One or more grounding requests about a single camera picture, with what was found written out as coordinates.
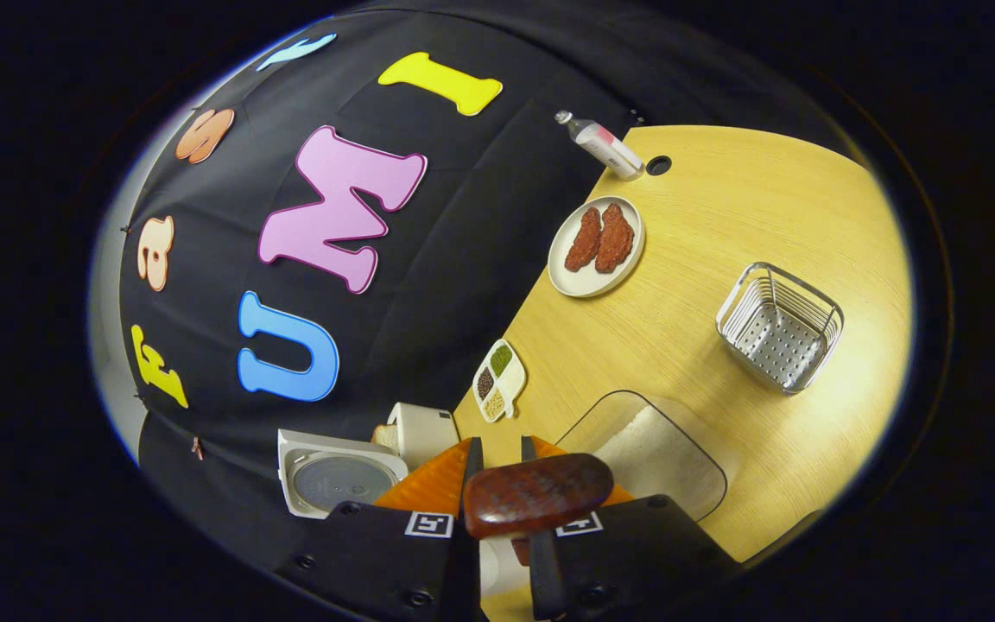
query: light wood surface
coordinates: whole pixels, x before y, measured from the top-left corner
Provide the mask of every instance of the light wood surface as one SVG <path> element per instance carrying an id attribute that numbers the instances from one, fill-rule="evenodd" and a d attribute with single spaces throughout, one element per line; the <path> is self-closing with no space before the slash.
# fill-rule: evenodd
<path id="1" fill-rule="evenodd" d="M 541 257 L 540 279 L 504 335 L 528 370 L 517 417 L 483 421 L 470 393 L 453 416 L 463 438 L 482 438 L 491 467 L 520 460 L 521 435 L 557 441 L 611 390 L 686 406 L 715 438 L 713 457 L 735 463 L 726 499 L 701 526 L 742 562 L 833 501 L 887 428 L 915 312 L 900 227 L 867 170 L 798 139 L 655 126 L 624 142 L 645 162 L 674 163 L 635 181 L 605 172 L 588 194 L 639 210 L 639 265 L 608 294 L 574 299 L 550 284 Z M 754 261 L 813 284 L 846 317 L 827 366 L 794 397 L 753 377 L 716 333 L 716 311 Z M 529 599 L 525 587 L 482 605 L 494 622 L 530 619 Z"/>

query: wire basket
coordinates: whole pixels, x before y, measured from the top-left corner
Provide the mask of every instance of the wire basket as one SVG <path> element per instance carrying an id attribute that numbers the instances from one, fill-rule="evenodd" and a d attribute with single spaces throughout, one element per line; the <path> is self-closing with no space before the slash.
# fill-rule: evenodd
<path id="1" fill-rule="evenodd" d="M 813 384 L 842 327 L 834 300 L 762 261 L 747 265 L 716 314 L 716 330 L 732 352 L 789 395 Z"/>

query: plastic bottle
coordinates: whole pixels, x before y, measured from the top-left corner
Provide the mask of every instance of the plastic bottle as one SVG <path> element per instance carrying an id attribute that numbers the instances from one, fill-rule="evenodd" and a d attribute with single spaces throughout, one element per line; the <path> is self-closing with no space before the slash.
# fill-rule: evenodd
<path id="1" fill-rule="evenodd" d="M 570 139 L 612 169 L 621 180 L 632 181 L 643 174 L 643 161 L 639 156 L 600 123 L 574 118 L 569 111 L 557 111 L 555 121 L 566 125 Z"/>

